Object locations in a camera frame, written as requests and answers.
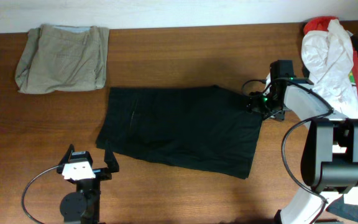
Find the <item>folded khaki shorts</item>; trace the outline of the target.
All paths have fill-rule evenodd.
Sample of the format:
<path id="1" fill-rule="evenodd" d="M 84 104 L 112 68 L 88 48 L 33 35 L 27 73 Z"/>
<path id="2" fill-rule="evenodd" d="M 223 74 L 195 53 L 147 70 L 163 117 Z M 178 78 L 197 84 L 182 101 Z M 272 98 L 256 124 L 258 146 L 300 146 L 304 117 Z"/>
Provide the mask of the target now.
<path id="1" fill-rule="evenodd" d="M 17 64 L 18 92 L 93 91 L 106 83 L 109 29 L 43 24 L 30 29 Z"/>

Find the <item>white shirt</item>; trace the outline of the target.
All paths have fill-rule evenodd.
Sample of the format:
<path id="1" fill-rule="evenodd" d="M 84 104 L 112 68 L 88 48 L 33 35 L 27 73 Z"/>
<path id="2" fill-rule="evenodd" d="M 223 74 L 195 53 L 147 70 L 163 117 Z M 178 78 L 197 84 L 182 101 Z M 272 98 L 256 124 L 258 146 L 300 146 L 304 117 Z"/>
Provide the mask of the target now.
<path id="1" fill-rule="evenodd" d="M 336 111 L 349 118 L 358 118 L 353 53 L 351 36 L 338 19 L 331 20 L 328 31 L 309 31 L 301 44 L 301 58 L 310 72 L 313 91 Z M 344 197 L 344 202 L 358 205 L 358 187 Z"/>

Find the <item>black shorts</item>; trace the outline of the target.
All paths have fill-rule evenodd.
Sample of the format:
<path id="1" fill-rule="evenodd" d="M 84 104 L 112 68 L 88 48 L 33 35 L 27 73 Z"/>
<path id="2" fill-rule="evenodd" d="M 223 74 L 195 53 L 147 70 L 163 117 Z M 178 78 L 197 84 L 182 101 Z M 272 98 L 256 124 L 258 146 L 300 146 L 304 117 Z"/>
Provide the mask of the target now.
<path id="1" fill-rule="evenodd" d="M 147 162 L 248 178 L 262 117 L 219 86 L 111 88 L 96 146 Z"/>

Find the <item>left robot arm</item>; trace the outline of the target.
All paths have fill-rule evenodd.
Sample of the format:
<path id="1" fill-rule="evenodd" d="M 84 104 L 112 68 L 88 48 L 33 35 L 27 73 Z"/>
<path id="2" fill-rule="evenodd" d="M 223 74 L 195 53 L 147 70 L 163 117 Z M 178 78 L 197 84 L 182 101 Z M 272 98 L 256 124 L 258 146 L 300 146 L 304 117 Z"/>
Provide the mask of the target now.
<path id="1" fill-rule="evenodd" d="M 64 196 L 60 203 L 60 213 L 65 223 L 99 223 L 101 182 L 111 180 L 112 174 L 119 172 L 119 164 L 112 152 L 104 153 L 103 168 L 92 168 L 93 159 L 88 151 L 75 151 L 74 145 L 58 164 L 57 173 L 76 190 Z"/>

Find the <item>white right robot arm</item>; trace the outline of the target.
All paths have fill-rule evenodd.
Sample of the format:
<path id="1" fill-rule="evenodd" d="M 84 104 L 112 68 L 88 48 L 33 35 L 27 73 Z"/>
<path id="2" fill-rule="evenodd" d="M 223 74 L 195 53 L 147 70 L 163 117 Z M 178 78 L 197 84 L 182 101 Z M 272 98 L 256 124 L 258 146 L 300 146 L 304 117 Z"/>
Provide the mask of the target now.
<path id="1" fill-rule="evenodd" d="M 269 76 L 262 80 L 263 91 L 247 94 L 248 109 L 263 119 L 283 121 L 287 111 L 299 122 L 284 135 L 281 143 L 283 165 L 299 190 L 291 202 L 275 214 L 274 223 L 316 223 L 325 209 L 339 197 L 358 187 L 358 119 L 336 111 L 313 91 L 313 83 L 298 78 L 290 60 L 270 64 Z M 298 180 L 287 162 L 285 146 L 289 135 L 306 126 L 308 135 L 302 153 Z"/>

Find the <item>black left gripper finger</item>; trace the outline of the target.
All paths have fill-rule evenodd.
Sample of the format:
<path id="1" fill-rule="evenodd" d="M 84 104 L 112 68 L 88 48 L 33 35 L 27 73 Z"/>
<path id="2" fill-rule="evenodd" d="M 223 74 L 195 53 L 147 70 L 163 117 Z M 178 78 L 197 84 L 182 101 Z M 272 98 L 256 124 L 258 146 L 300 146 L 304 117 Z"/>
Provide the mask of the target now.
<path id="1" fill-rule="evenodd" d="M 73 144 L 70 144 L 66 153 L 64 154 L 64 156 L 62 157 L 62 159 L 60 160 L 60 162 L 58 163 L 58 165 L 60 166 L 64 166 L 66 163 L 68 163 L 71 154 L 75 151 L 75 147 Z"/>
<path id="2" fill-rule="evenodd" d="M 106 163 L 110 173 L 119 172 L 119 164 L 117 159 L 112 151 L 112 147 L 108 140 L 105 142 L 105 149 L 104 149 L 104 162 Z"/>

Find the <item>dark grey garment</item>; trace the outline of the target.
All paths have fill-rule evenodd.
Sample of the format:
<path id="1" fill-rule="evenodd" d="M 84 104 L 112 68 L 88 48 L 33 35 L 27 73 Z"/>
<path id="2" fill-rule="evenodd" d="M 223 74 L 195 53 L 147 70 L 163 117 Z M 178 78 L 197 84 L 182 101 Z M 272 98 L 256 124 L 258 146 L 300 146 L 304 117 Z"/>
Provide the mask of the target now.
<path id="1" fill-rule="evenodd" d="M 326 208 L 326 211 L 341 218 L 345 218 L 346 220 L 358 223 L 358 205 L 344 203 L 343 196 L 333 201 Z"/>

